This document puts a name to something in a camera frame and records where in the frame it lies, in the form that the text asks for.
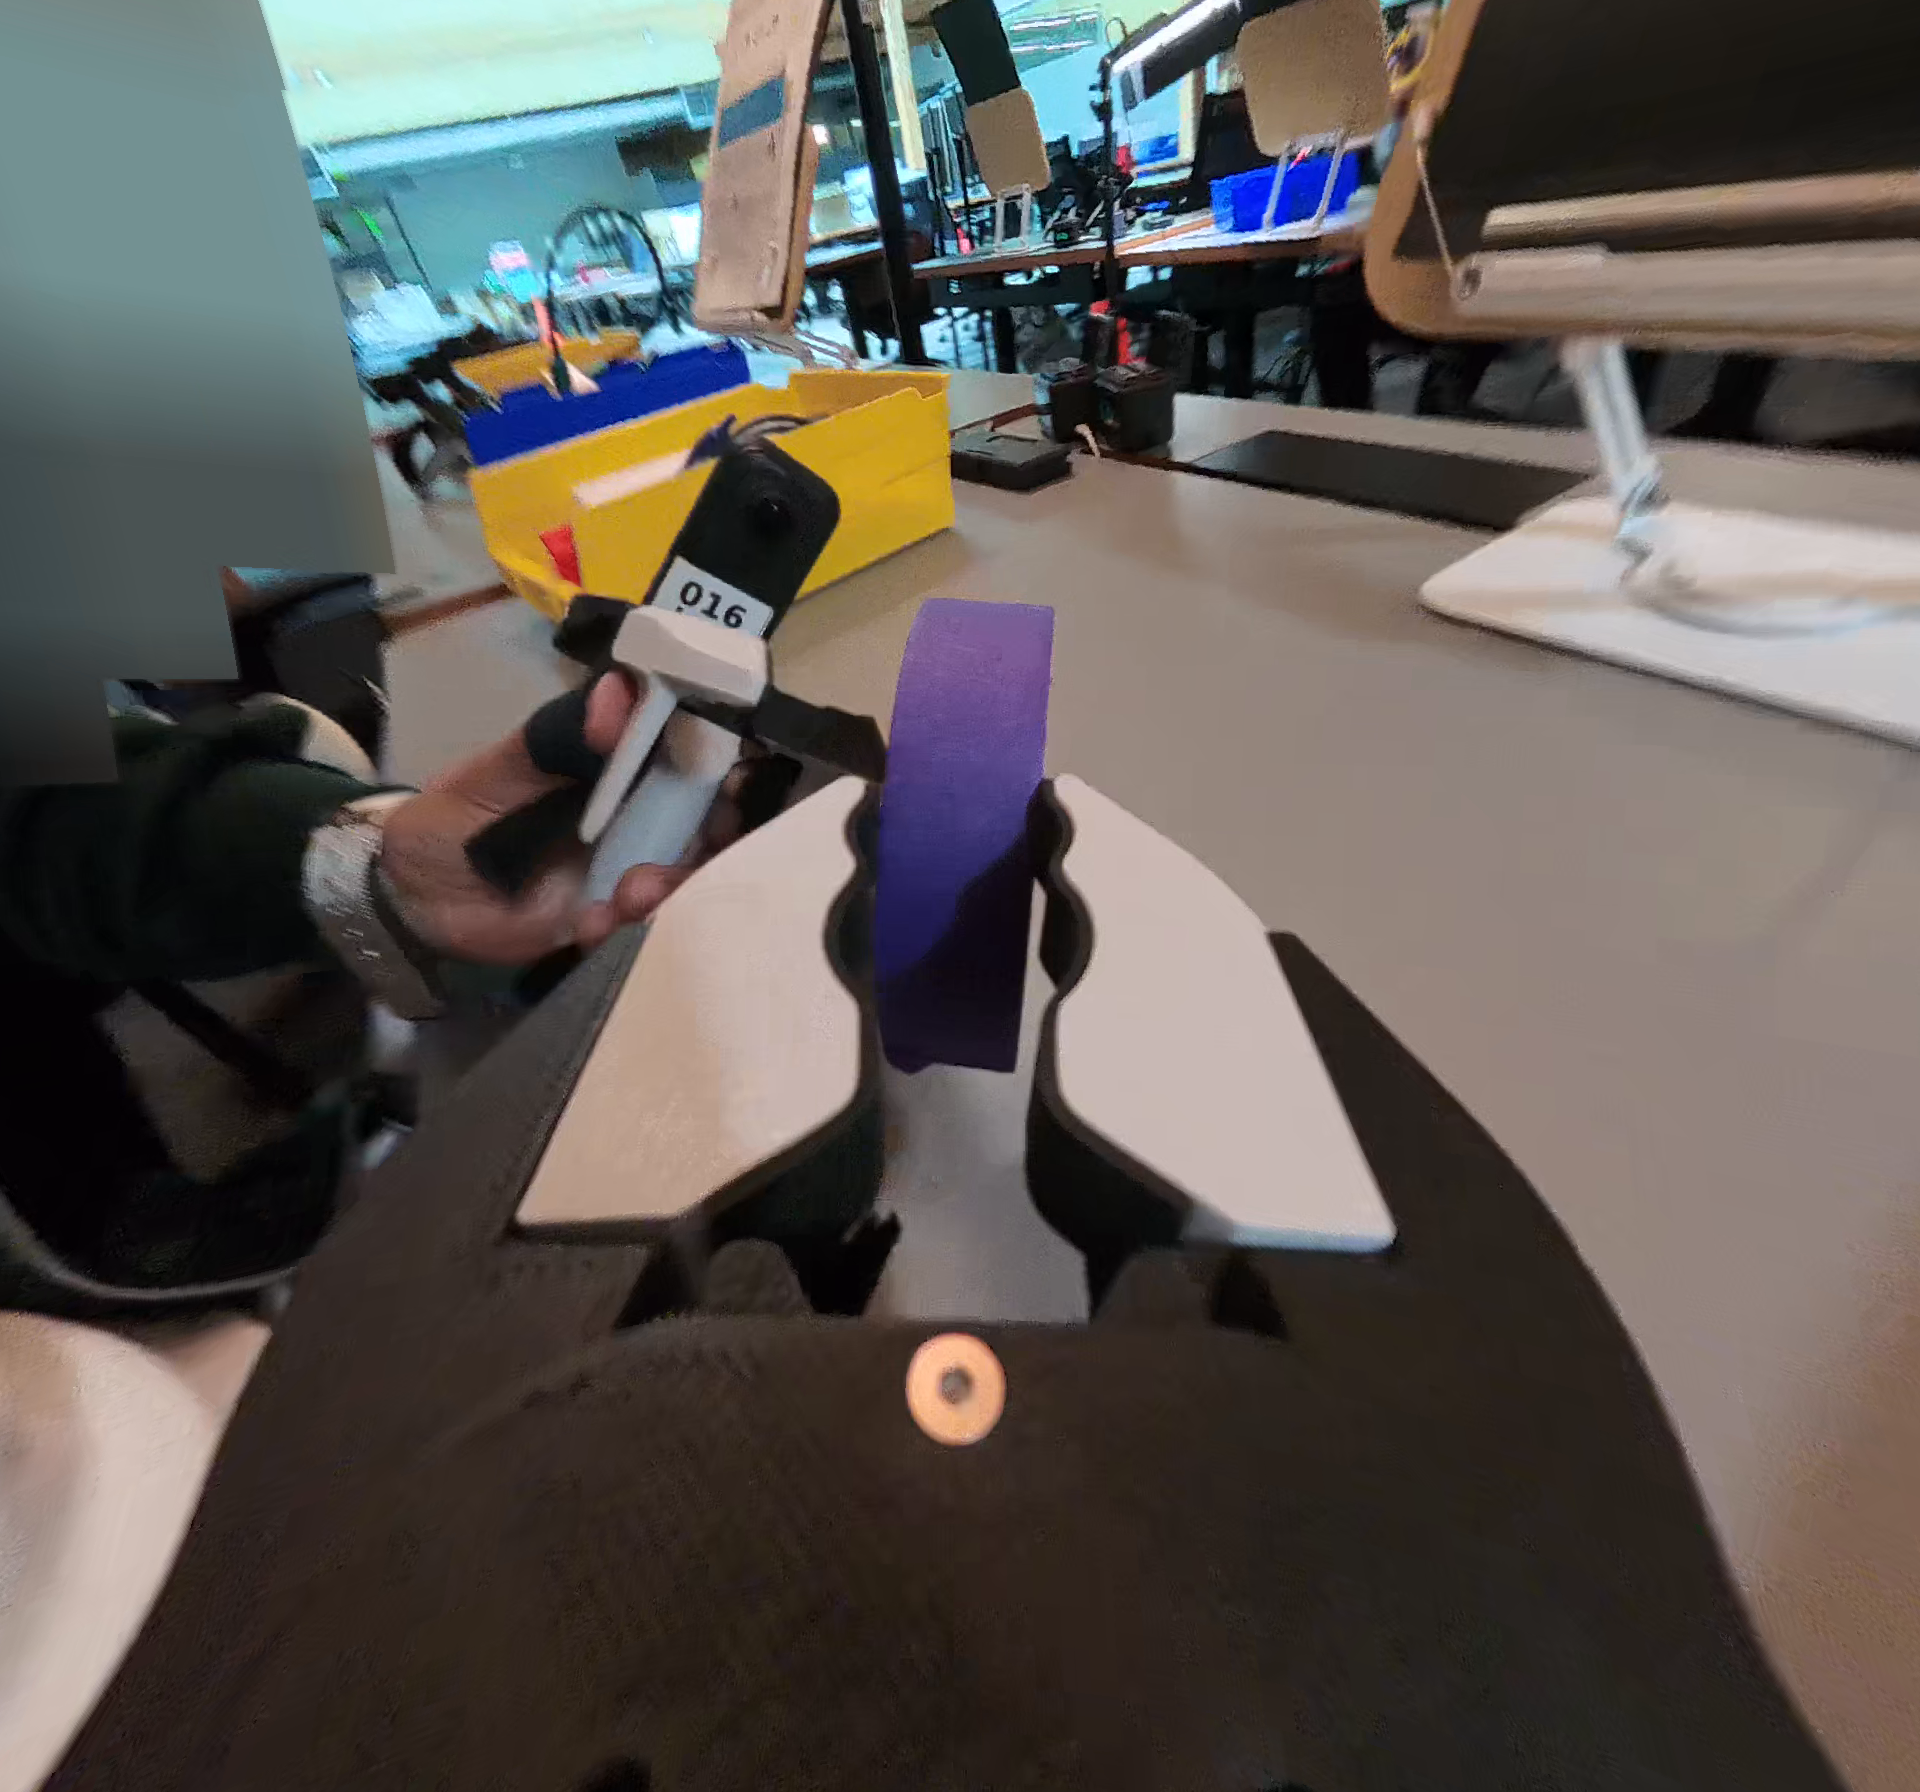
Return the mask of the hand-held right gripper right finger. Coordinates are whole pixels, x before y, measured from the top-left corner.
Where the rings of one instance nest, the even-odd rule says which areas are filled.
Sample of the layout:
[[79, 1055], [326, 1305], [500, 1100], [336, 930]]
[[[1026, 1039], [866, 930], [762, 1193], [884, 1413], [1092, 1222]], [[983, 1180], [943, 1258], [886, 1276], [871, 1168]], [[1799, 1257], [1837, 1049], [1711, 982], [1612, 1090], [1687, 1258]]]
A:
[[1260, 917], [1079, 775], [1036, 815], [1046, 1123], [1191, 1241], [1386, 1251], [1389, 1207]]

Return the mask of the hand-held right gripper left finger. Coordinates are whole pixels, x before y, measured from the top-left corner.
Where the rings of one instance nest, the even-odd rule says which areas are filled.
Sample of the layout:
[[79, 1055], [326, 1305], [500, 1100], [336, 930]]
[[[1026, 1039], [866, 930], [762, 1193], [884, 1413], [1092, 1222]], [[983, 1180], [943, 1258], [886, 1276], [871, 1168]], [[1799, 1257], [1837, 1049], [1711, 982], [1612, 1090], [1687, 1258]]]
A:
[[835, 775], [665, 898], [515, 1207], [528, 1237], [844, 1228], [876, 1199], [882, 1069], [857, 826]]

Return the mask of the purple tape roll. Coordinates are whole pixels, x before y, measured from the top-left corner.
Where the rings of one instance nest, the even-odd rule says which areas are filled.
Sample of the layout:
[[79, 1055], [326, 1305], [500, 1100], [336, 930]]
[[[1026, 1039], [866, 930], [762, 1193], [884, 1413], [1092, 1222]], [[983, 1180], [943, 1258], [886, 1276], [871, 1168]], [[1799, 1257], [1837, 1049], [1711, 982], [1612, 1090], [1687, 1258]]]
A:
[[900, 1072], [1014, 1069], [1053, 608], [927, 598], [905, 639], [871, 845], [871, 992]]

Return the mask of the yellow plastic bin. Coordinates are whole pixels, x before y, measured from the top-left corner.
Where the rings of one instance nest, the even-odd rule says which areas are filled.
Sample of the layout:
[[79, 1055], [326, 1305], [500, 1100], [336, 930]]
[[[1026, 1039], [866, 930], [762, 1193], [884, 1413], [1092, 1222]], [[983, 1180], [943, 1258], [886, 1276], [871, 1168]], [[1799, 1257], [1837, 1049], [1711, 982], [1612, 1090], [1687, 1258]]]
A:
[[825, 480], [836, 527], [799, 597], [852, 578], [954, 527], [948, 378], [905, 370], [799, 370], [740, 384], [471, 467], [471, 501], [500, 578], [541, 617], [575, 594], [636, 604], [710, 474], [685, 464], [724, 418], [794, 415], [772, 445]]

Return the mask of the grey desk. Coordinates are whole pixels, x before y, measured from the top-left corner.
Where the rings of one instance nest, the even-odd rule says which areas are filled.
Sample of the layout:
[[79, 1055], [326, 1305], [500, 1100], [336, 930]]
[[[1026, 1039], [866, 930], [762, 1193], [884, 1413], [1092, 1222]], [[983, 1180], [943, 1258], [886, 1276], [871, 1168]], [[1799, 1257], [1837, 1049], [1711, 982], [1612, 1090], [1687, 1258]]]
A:
[[1458, 629], [1472, 531], [1091, 463], [804, 598], [1053, 604], [1046, 761], [1213, 866], [1491, 1132], [1635, 1337], [1853, 1788], [1916, 1786], [1916, 755]]

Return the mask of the person's left hand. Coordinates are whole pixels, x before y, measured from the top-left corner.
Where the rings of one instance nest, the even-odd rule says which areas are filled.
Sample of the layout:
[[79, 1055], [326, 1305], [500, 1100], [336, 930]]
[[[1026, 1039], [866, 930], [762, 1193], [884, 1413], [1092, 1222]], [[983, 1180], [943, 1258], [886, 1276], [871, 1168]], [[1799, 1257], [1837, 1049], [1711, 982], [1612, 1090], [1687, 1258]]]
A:
[[399, 919], [425, 949], [450, 963], [522, 969], [563, 949], [592, 950], [659, 905], [713, 855], [740, 835], [740, 794], [756, 784], [756, 759], [724, 775], [697, 838], [679, 863], [627, 866], [604, 896], [586, 898], [586, 848], [548, 845], [543, 866], [516, 893], [498, 893], [471, 866], [468, 842], [498, 819], [557, 794], [566, 773], [543, 770], [528, 749], [534, 725], [557, 725], [578, 765], [595, 775], [644, 698], [642, 681], [607, 671], [547, 700], [515, 733], [435, 773], [384, 819], [381, 879]]

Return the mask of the blue plastic bin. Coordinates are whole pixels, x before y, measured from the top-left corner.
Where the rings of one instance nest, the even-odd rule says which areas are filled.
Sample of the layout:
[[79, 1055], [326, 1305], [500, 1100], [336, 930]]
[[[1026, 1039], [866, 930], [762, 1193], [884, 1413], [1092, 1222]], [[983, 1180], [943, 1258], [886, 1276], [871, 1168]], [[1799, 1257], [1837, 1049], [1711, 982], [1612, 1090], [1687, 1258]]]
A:
[[543, 378], [528, 378], [503, 390], [492, 406], [464, 415], [468, 463], [500, 464], [748, 381], [748, 355], [733, 341], [663, 349], [644, 361], [611, 361], [591, 378], [591, 390], [556, 391]]

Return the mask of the black flat box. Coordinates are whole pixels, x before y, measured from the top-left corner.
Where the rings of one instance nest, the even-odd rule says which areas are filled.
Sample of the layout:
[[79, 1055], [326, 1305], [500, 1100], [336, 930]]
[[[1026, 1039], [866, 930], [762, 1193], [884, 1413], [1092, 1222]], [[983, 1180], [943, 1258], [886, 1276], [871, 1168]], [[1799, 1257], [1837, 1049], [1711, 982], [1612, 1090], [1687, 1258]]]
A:
[[951, 480], [1024, 495], [1066, 480], [1074, 454], [1076, 448], [1058, 439], [969, 428], [951, 437]]

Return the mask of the black pole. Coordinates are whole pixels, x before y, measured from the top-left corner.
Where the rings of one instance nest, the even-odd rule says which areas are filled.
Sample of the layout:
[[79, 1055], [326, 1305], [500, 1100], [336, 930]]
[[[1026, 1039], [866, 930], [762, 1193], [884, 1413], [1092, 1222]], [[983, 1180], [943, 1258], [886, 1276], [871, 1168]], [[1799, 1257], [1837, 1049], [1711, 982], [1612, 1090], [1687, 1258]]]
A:
[[866, 169], [871, 173], [876, 227], [884, 265], [884, 287], [889, 317], [896, 326], [899, 361], [924, 365], [922, 322], [915, 313], [915, 279], [905, 237], [905, 202], [899, 191], [899, 165], [889, 128], [889, 102], [884, 95], [882, 61], [876, 47], [870, 0], [836, 0], [844, 37], [852, 64], [855, 103], [861, 112], [861, 133], [866, 147]]

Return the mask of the silver wristwatch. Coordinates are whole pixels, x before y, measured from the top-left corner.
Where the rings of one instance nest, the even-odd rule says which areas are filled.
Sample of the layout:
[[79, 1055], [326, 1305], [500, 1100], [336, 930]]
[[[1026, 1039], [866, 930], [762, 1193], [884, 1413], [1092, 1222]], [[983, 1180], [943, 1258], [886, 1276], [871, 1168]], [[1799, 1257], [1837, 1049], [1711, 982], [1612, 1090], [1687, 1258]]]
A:
[[387, 819], [413, 794], [374, 790], [346, 800], [310, 835], [300, 857], [300, 898], [356, 988], [399, 1021], [445, 1011], [445, 985], [431, 949], [407, 927], [381, 873]]

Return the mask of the cardboard sheet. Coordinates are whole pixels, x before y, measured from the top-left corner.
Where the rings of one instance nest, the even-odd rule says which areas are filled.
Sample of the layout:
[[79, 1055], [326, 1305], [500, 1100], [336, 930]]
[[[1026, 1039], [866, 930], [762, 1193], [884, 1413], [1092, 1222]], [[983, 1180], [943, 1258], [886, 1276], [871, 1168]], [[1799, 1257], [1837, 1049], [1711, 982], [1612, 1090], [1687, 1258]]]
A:
[[809, 93], [835, 0], [730, 0], [707, 146], [692, 319], [775, 338], [794, 322], [816, 183]]

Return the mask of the dark green zip jacket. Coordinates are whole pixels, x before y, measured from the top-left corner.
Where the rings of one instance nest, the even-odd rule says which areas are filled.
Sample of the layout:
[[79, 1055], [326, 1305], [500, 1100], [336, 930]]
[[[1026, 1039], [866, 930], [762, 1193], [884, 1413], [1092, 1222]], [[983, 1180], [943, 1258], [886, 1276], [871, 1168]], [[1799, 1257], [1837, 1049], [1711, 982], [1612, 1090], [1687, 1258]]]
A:
[[339, 982], [295, 973], [281, 1039], [176, 982], [2, 978], [2, 1309], [141, 1324], [249, 1309], [407, 1123]]

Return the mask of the small blue bin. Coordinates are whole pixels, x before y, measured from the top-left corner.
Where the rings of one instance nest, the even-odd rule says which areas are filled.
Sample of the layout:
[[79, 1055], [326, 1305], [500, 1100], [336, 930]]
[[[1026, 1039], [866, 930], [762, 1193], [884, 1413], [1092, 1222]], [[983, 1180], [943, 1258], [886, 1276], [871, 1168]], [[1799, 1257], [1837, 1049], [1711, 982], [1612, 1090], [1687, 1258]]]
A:
[[1250, 236], [1328, 221], [1351, 201], [1357, 169], [1357, 150], [1327, 147], [1218, 176], [1210, 183], [1213, 229]]

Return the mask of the black flat pad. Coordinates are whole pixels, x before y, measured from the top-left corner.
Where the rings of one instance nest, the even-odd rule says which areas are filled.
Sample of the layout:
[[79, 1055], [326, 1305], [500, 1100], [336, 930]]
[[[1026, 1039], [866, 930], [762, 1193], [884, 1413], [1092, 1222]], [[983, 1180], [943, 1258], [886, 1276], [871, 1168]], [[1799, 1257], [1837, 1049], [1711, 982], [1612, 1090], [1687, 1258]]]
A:
[[1578, 467], [1286, 429], [1236, 439], [1184, 460], [1180, 467], [1469, 531], [1508, 531], [1530, 511], [1587, 480]]

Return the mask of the large stand with tan board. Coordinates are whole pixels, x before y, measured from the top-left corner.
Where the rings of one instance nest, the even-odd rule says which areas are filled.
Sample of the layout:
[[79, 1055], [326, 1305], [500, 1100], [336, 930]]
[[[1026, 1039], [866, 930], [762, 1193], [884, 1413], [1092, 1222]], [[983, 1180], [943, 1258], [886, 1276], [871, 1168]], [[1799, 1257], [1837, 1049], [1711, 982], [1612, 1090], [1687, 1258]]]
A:
[[1236, 70], [1254, 143], [1273, 160], [1263, 229], [1324, 227], [1376, 197], [1380, 138], [1394, 133], [1378, 0], [1236, 0]]

